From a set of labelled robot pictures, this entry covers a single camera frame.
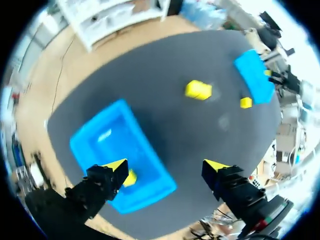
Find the cable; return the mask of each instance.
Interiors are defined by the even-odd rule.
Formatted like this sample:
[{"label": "cable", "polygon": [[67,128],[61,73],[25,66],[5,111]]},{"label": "cable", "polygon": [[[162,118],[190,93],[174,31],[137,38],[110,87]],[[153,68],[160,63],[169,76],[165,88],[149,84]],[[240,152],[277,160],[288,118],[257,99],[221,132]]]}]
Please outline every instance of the cable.
[{"label": "cable", "polygon": [[289,162],[289,166],[290,166],[290,169],[292,170],[292,168],[294,167],[294,165],[295,165],[295,159],[292,161],[292,165],[291,165],[291,155],[292,155],[292,153],[294,152],[294,150],[296,149],[296,147],[294,147],[292,150],[291,150],[291,152],[290,152],[290,154],[289,154],[289,156],[288,156],[288,162]]},{"label": "cable", "polygon": [[71,47],[72,43],[74,42],[75,38],[76,38],[76,35],[73,36],[72,41],[70,42],[69,46],[66,48],[64,54],[61,57],[61,69],[60,69],[60,72],[59,72],[58,79],[56,81],[54,99],[53,99],[53,103],[52,103],[52,107],[51,107],[51,114],[54,112],[54,106],[55,106],[56,97],[57,97],[57,90],[58,90],[59,80],[60,80],[60,77],[61,77],[62,70],[64,68],[64,59],[65,59],[65,56],[66,56],[69,48]]},{"label": "cable", "polygon": [[221,214],[223,214],[224,216],[226,216],[228,219],[233,219],[232,217],[228,216],[227,214],[225,214],[224,212],[220,211],[218,208],[217,208],[218,212],[220,212]]},{"label": "cable", "polygon": [[279,240],[278,238],[275,238],[273,236],[265,235],[265,234],[251,234],[247,235],[241,238],[237,238],[237,240],[245,240],[245,239],[255,239],[255,238],[263,238],[263,239],[268,239],[268,240]]}]

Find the gray table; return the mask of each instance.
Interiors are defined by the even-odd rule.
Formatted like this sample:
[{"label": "gray table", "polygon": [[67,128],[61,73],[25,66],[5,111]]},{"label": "gray table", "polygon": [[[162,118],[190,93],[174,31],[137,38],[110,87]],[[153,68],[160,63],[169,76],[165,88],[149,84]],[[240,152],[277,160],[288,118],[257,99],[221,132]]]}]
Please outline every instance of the gray table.
[{"label": "gray table", "polygon": [[[276,136],[280,106],[241,109],[250,96],[233,61],[251,47],[237,31],[201,31],[138,47],[104,65],[54,111],[48,132],[56,157],[73,184],[83,176],[70,137],[103,108],[124,98],[170,172],[177,190],[136,212],[121,215],[106,204],[99,212],[137,239],[172,233],[209,215],[217,202],[201,177],[203,159],[238,165],[249,175]],[[213,84],[205,101],[184,96],[190,80]]]}]

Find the blue tray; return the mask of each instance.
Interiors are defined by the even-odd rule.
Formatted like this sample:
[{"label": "blue tray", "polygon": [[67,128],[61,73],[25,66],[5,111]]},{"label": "blue tray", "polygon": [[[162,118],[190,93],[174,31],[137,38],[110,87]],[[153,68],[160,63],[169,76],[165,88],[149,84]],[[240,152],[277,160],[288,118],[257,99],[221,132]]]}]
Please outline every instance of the blue tray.
[{"label": "blue tray", "polygon": [[121,214],[153,204],[177,188],[123,99],[83,125],[71,137],[70,147],[84,174],[94,164],[128,160],[129,169],[137,175],[136,183],[122,186],[109,201]]},{"label": "blue tray", "polygon": [[265,75],[264,62],[255,50],[246,51],[234,61],[235,67],[250,90],[254,104],[269,103],[275,93],[275,86]]}]

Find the shelving unit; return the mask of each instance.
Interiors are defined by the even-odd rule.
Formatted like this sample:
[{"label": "shelving unit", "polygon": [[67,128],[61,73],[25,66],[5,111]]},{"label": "shelving unit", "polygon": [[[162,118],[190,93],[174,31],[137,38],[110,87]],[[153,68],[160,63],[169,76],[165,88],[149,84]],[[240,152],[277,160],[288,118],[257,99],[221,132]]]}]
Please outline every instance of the shelving unit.
[{"label": "shelving unit", "polygon": [[[135,6],[143,1],[149,6],[147,9],[124,13],[116,22],[111,21],[111,16],[119,6]],[[156,0],[57,0],[57,3],[65,19],[90,52],[94,43],[125,27],[155,18],[163,21],[168,14],[170,0],[160,0],[160,8],[156,6]]]}]

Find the white shelf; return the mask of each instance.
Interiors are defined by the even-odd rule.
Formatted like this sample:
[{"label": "white shelf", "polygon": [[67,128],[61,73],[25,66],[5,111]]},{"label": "white shelf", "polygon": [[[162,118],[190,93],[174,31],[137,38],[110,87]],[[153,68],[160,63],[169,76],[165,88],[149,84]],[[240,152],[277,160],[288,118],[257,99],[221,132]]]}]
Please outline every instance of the white shelf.
[{"label": "white shelf", "polygon": [[124,21],[122,24],[119,24],[116,26],[108,27],[106,29],[106,31],[99,32],[99,34],[93,36],[90,40],[90,44],[92,45],[95,42],[99,41],[100,39],[116,32],[120,29],[123,29],[127,26],[130,26],[132,24],[136,24],[139,22],[143,22],[143,21],[146,21],[149,19],[159,18],[162,15],[163,15],[163,12],[157,7],[151,8],[148,11],[133,14],[128,21]]},{"label": "white shelf", "polygon": [[[92,51],[94,43],[127,26],[159,17],[161,21],[165,20],[170,5],[170,0],[159,0],[160,9],[156,7],[155,0],[146,0],[145,6],[149,5],[149,10],[134,13],[130,17],[124,16],[122,21],[121,18],[117,17],[109,18],[108,12],[111,12],[112,15],[113,7],[130,0],[86,0],[80,4],[77,4],[79,1],[71,0],[70,3],[66,1],[56,0],[63,16],[88,52]],[[88,24],[88,21],[95,15],[97,15],[98,20],[95,23]]]},{"label": "white shelf", "polygon": [[119,4],[124,4],[126,2],[129,2],[131,0],[109,0],[108,2],[104,2],[104,3],[101,3],[97,8],[95,9],[90,9],[89,11],[86,11],[84,12],[83,14],[81,13],[78,13],[75,17],[74,17],[74,22],[76,24],[80,24],[82,23],[83,21],[91,18],[92,16],[94,15],[97,15],[98,13],[100,13],[101,11],[103,10],[106,10],[106,9],[110,9],[116,5],[119,5]]}]

